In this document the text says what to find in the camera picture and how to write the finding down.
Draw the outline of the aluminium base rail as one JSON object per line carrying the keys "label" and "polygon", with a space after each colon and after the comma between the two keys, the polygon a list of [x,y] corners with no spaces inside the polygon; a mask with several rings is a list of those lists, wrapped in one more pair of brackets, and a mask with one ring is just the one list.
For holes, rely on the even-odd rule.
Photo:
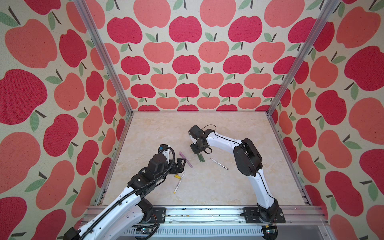
{"label": "aluminium base rail", "polygon": [[[117,240],[334,240],[320,207],[283,206],[284,224],[247,224],[249,206],[155,206],[166,208],[164,224],[134,225]],[[90,207],[82,226],[104,210]]]}

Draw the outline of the white pen brown end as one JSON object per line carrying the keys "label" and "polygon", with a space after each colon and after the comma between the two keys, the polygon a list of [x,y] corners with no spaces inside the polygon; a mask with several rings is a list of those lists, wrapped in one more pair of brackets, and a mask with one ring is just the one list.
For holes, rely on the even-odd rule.
{"label": "white pen brown end", "polygon": [[215,164],[221,166],[222,168],[226,169],[227,171],[229,170],[228,167],[224,166],[222,163],[218,162],[217,160],[210,158],[211,161],[213,161]]}

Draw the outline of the left aluminium frame post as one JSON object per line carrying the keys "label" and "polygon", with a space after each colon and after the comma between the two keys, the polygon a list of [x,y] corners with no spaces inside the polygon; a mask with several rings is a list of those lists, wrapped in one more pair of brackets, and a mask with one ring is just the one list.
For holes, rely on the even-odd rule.
{"label": "left aluminium frame post", "polygon": [[117,95],[121,100],[121,103],[123,104],[123,107],[125,108],[127,114],[129,117],[133,116],[133,110],[132,107],[128,101],[128,98],[125,94],[125,90],[123,88],[123,85],[120,81],[120,78],[115,70],[115,67],[112,63],[112,59],[107,51],[107,48],[105,47],[105,44],[99,34],[99,31],[97,29],[96,23],[92,17],[91,11],[88,8],[88,5],[86,1],[74,1],[75,5],[77,7],[77,10],[91,36],[91,39],[98,51],[99,57],[101,58],[101,61],[105,67],[105,70],[107,74],[109,75],[113,86],[115,90],[117,91]]}

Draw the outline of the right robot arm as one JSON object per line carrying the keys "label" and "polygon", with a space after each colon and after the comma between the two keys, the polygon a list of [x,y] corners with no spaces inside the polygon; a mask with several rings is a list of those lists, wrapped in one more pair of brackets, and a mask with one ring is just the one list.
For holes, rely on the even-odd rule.
{"label": "right robot arm", "polygon": [[279,202],[272,196],[263,172],[262,156],[252,140],[231,139],[215,130],[200,129],[194,125],[189,129],[194,154],[205,152],[212,147],[231,153],[241,174],[248,177],[257,197],[257,207],[263,223],[272,223],[278,215]]}

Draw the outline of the right aluminium frame post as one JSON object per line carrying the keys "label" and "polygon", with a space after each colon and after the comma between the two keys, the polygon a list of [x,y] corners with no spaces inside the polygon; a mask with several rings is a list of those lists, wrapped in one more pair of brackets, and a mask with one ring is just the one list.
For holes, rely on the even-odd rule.
{"label": "right aluminium frame post", "polygon": [[325,3],[324,8],[321,10],[319,17],[315,21],[314,26],[312,27],[306,41],[304,42],[303,47],[300,49],[299,54],[297,55],[295,61],[293,62],[289,73],[287,74],[286,77],[284,77],[283,82],[282,82],[276,96],[273,98],[271,105],[267,111],[267,117],[272,116],[278,103],[281,101],[281,98],[283,97],[285,91],[287,90],[288,85],[293,80],[294,76],[296,75],[296,73],[298,72],[302,63],[304,62],[307,54],[312,49],[315,41],[319,37],[321,31],[325,27],[330,16],[333,14],[333,12],[335,11],[335,9],[337,8],[337,6],[340,2],[341,1],[329,0]]}

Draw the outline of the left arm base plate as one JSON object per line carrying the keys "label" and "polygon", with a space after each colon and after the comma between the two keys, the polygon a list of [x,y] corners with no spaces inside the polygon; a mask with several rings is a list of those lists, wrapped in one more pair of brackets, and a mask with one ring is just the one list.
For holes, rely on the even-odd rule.
{"label": "left arm base plate", "polygon": [[138,223],[138,225],[164,224],[166,218],[166,210],[166,208],[152,208],[148,212],[144,213],[144,217]]}

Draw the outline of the pink pen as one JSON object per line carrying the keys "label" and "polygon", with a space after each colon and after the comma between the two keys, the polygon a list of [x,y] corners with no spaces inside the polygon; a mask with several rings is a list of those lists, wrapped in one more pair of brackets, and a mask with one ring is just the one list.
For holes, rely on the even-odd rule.
{"label": "pink pen", "polygon": [[192,164],[190,163],[190,161],[186,158],[186,156],[182,153],[182,152],[179,152],[179,155],[186,160],[186,163],[190,166],[190,168],[193,168]]}

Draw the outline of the aluminium frame post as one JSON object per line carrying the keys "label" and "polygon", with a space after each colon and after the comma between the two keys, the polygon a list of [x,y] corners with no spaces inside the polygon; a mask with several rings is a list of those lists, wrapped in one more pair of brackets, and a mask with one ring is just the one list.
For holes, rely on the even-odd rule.
{"label": "aluminium frame post", "polygon": [[273,98],[271,105],[267,111],[267,117],[272,116],[278,103],[281,101],[281,98],[283,97],[285,91],[287,90],[288,85],[293,80],[294,76],[296,75],[296,73],[298,72],[302,63],[304,62],[307,54],[312,49],[315,41],[319,37],[321,31],[325,27],[330,16],[333,14],[333,12],[335,11],[335,9],[337,8],[337,6],[340,2],[341,1],[329,0],[325,3],[324,8],[321,10],[319,17],[315,21],[314,26],[312,27],[306,41],[304,42],[303,47],[300,49],[299,54],[297,55],[295,61],[293,62],[289,73],[287,74],[286,77],[284,77],[283,82],[282,82],[276,96]]}
{"label": "aluminium frame post", "polygon": [[123,88],[123,85],[120,81],[120,78],[115,70],[115,67],[112,63],[112,59],[107,51],[107,48],[105,47],[105,44],[99,34],[99,31],[97,29],[96,23],[92,17],[91,11],[88,8],[88,5],[86,1],[74,1],[75,5],[77,7],[77,10],[91,36],[91,39],[98,51],[99,57],[101,58],[101,61],[105,67],[105,70],[107,74],[109,75],[113,86],[115,90],[117,91],[117,95],[121,100],[121,103],[123,104],[123,107],[125,108],[127,114],[129,117],[133,116],[133,110],[132,107],[128,101],[128,98],[125,94],[125,90]]}

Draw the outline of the green pen cap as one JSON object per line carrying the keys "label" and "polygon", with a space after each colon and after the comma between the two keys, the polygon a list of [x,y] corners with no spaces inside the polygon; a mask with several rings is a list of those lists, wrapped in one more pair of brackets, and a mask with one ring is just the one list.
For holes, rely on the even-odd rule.
{"label": "green pen cap", "polygon": [[198,158],[199,158],[199,161],[200,161],[200,162],[205,162],[205,159],[204,159],[204,157],[202,156],[202,154],[198,154]]}

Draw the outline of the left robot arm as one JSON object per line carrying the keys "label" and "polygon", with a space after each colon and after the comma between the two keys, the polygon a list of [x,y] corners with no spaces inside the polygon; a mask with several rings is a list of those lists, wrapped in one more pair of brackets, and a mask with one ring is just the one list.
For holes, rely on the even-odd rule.
{"label": "left robot arm", "polygon": [[147,223],[153,215],[153,205],[145,197],[165,180],[167,175],[184,171],[186,159],[170,158],[169,152],[153,155],[147,167],[128,182],[128,186],[100,214],[80,227],[70,228],[64,240],[116,240],[130,227]]}

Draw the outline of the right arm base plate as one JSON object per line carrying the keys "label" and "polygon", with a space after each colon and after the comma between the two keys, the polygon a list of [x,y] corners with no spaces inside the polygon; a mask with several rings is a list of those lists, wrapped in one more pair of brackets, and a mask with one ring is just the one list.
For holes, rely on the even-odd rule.
{"label": "right arm base plate", "polygon": [[247,224],[286,223],[285,215],[281,208],[277,208],[277,210],[271,214],[259,208],[243,208],[243,213],[241,213],[240,216],[245,218]]}

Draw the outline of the white pen yellow end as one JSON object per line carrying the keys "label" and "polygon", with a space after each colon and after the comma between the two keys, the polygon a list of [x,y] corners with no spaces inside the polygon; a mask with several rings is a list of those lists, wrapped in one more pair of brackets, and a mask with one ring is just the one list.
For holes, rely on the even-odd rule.
{"label": "white pen yellow end", "polygon": [[174,189],[174,194],[177,193],[177,191],[178,191],[178,189],[179,189],[179,187],[180,187],[180,185],[181,185],[181,183],[182,183],[182,180],[184,179],[184,176],[185,176],[185,173],[183,173],[183,174],[179,177],[179,182],[177,183],[177,185],[176,185],[176,187],[175,187],[175,189]]}

